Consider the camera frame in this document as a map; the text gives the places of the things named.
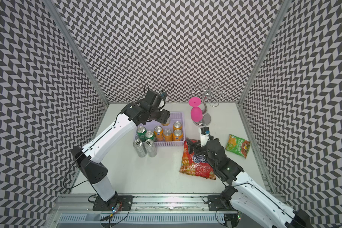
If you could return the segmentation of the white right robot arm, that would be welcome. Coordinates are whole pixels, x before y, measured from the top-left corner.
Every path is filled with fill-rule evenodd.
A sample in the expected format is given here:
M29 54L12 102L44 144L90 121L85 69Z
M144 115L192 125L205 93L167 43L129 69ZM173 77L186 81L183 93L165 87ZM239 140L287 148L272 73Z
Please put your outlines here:
M294 210L258 185L244 169L226 156L218 138L207 142L186 139L188 152L207 160L214 174L225 183L220 201L226 210L249 216L264 228L310 228L309 215Z

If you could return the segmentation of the silver can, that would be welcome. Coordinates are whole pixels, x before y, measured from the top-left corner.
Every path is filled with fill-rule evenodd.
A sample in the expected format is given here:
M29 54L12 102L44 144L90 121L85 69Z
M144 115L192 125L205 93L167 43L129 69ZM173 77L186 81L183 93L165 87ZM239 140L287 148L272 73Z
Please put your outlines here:
M144 148L143 142L140 139L137 139L133 142L133 147L138 154L139 157L143 158L147 155L147 152Z
M149 157L155 157L157 155L157 149L156 149L156 146L155 146L154 141L152 139L147 139L144 142L144 147L145 147Z

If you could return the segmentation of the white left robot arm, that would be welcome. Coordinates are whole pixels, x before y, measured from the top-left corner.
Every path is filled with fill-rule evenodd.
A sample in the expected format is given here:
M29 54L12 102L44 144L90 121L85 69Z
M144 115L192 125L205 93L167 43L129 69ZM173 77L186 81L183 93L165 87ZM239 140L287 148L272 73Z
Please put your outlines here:
M170 112L164 109L167 97L163 91L147 91L145 98L127 104L99 136L71 150L75 165L104 202L114 199L117 192L107 177L108 169L101 163L102 160L120 139L140 124L150 121L166 123L170 117Z

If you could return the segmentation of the dark green gold-top can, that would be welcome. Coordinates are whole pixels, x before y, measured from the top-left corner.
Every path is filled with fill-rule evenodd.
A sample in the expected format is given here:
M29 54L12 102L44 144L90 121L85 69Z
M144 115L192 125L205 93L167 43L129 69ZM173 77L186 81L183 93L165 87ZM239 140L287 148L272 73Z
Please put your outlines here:
M164 124L162 124L163 126L168 126L168 125L170 125L170 123L171 123L171 121L170 121L170 119L168 119L167 121L166 121L166 123L164 123Z

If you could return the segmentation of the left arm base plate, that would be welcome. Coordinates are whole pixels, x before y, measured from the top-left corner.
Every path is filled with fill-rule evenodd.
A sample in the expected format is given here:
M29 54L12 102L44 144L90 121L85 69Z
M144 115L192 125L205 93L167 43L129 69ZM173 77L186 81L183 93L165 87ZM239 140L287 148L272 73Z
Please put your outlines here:
M93 205L93 211L113 211L117 204L121 205L119 210L130 211L133 199L133 195L115 195L110 200L103 201L100 196L97 196Z

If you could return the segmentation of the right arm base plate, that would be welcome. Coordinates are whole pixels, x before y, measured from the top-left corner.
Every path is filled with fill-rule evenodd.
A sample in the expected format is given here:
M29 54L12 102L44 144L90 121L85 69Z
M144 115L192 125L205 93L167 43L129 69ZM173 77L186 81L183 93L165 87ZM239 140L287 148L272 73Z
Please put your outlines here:
M236 211L231 204L231 200L221 195L208 195L207 204L209 211Z

